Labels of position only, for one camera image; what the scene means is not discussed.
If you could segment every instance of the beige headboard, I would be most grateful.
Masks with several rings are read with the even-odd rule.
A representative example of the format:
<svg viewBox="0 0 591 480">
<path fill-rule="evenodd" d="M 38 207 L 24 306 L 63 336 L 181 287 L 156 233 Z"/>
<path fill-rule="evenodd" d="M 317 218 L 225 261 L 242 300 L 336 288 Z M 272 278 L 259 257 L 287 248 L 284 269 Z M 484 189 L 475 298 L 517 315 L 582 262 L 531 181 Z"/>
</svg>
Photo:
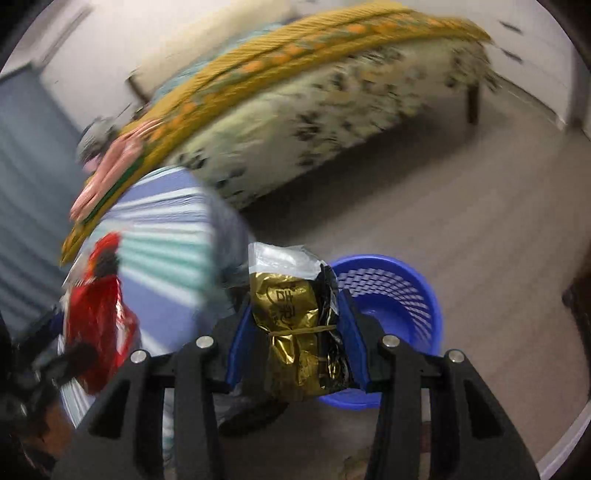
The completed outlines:
<svg viewBox="0 0 591 480">
<path fill-rule="evenodd" d="M 293 17 L 291 0 L 235 0 L 231 6 L 183 28 L 142 61 L 130 74 L 128 84 L 143 102 L 148 102 L 164 82 L 199 58 L 211 56 L 231 38 Z"/>
</svg>

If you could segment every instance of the striped fabric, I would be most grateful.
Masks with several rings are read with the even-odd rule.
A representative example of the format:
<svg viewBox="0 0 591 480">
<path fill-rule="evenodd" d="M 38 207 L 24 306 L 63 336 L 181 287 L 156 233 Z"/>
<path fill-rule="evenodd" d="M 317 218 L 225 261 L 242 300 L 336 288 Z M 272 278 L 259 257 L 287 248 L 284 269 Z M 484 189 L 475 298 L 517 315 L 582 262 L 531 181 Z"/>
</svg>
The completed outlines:
<svg viewBox="0 0 591 480">
<path fill-rule="evenodd" d="M 142 348 L 152 356 L 174 352 L 209 333 L 231 312 L 222 282 L 248 282 L 248 229 L 183 167 L 160 168 L 138 181 L 104 215 L 79 256 L 113 231 L 122 237 L 123 299 L 139 318 Z M 94 398 L 76 381 L 61 393 L 68 416 L 78 425 Z M 168 393 L 165 459 L 172 449 L 172 406 Z"/>
</svg>

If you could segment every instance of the crumpled snack package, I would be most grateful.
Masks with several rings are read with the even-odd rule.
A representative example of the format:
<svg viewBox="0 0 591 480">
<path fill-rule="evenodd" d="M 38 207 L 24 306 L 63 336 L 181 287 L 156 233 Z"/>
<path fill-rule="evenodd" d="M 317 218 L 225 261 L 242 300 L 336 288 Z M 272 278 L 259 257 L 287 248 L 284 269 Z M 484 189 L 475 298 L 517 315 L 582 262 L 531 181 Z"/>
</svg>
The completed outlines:
<svg viewBox="0 0 591 480">
<path fill-rule="evenodd" d="M 269 341 L 265 389 L 292 402 L 346 388 L 332 269 L 302 247 L 254 242 L 249 275 L 253 317 Z"/>
<path fill-rule="evenodd" d="M 86 342 L 98 360 L 78 380 L 86 393 L 102 390 L 138 340 L 138 319 L 126 307 L 117 276 L 119 236 L 110 233 L 90 254 L 83 280 L 72 287 L 64 325 L 66 345 Z"/>
</svg>

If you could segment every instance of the yellow blanket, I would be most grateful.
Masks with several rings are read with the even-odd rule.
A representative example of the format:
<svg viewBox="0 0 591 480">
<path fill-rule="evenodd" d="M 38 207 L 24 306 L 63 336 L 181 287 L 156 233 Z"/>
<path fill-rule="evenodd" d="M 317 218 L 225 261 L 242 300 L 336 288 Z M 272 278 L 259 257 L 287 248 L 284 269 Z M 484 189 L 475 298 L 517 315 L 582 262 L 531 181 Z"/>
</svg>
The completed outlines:
<svg viewBox="0 0 591 480">
<path fill-rule="evenodd" d="M 140 122 L 163 119 L 163 124 L 146 142 L 143 155 L 94 211 L 74 226 L 62 247 L 62 263 L 74 259 L 102 215 L 130 186 L 157 168 L 195 131 L 240 101 L 273 83 L 352 53 L 387 43 L 440 37 L 490 41 L 469 21 L 430 17 L 397 3 L 381 2 L 307 17 L 216 58 L 142 117 Z M 122 133 L 137 125 L 130 123 Z"/>
</svg>

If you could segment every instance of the gold foil wrapper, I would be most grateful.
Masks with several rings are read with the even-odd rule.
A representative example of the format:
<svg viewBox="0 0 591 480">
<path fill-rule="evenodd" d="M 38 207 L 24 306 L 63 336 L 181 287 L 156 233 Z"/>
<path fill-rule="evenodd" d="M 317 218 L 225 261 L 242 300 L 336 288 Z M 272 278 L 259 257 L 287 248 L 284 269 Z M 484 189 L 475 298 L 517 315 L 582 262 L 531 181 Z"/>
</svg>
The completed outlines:
<svg viewBox="0 0 591 480">
<path fill-rule="evenodd" d="M 344 388 L 336 325 L 319 324 L 313 282 L 272 273 L 253 273 L 250 280 L 253 316 L 269 339 L 265 389 L 281 400 L 301 401 Z M 323 317 L 336 323 L 332 311 Z"/>
</svg>

